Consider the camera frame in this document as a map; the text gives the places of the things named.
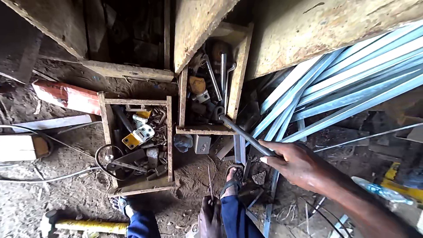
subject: blue trousers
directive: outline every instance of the blue trousers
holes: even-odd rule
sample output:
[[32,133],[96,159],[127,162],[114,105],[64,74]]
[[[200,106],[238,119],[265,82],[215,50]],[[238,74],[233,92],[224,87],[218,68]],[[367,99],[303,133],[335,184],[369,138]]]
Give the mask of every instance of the blue trousers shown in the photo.
[[[228,238],[264,237],[253,221],[245,214],[244,205],[238,196],[226,196],[221,199],[222,218]],[[156,217],[151,211],[136,212],[131,217],[127,232],[128,238],[159,238],[160,232]]]

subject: red plastic bag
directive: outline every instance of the red plastic bag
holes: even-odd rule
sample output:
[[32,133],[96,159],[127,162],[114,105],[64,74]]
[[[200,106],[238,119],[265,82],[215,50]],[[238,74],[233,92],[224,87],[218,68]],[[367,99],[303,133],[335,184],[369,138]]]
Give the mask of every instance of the red plastic bag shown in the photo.
[[37,80],[32,86],[38,98],[72,110],[100,114],[97,92],[47,80]]

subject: hand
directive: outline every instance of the hand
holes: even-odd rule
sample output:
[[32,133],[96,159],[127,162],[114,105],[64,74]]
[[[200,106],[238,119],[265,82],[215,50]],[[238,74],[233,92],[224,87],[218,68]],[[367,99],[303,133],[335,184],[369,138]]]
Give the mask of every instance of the hand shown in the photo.
[[266,156],[260,160],[277,169],[291,184],[325,196],[330,195],[331,188],[354,184],[346,174],[303,144],[263,140],[259,140],[259,143],[283,156],[283,159]]
[[222,237],[222,220],[220,211],[222,203],[216,197],[211,201],[211,196],[203,198],[200,214],[198,215],[198,228],[201,238]]

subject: nail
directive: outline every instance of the nail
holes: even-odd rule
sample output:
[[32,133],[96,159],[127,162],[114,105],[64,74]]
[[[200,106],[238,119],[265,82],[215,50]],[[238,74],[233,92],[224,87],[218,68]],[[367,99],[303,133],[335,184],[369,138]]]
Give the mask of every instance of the nail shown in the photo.
[[265,163],[265,164],[267,164],[267,158],[266,157],[261,157],[260,158],[260,161],[263,162],[263,163]]

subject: foot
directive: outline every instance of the foot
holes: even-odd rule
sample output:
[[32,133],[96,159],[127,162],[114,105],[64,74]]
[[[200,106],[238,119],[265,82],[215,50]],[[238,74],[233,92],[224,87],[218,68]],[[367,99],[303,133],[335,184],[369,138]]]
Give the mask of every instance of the foot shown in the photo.
[[[226,181],[231,180],[234,177],[235,173],[236,173],[236,168],[231,168],[229,170],[228,175],[226,176]],[[237,195],[237,194],[238,194],[238,192],[236,190],[235,185],[232,185],[231,187],[226,189],[225,193],[220,197],[220,199],[222,199],[223,197],[226,197],[226,196],[232,196],[232,195]]]
[[125,197],[112,197],[110,198],[110,203],[113,209],[120,211],[124,216],[129,217],[129,219],[134,215],[134,210],[128,204]]

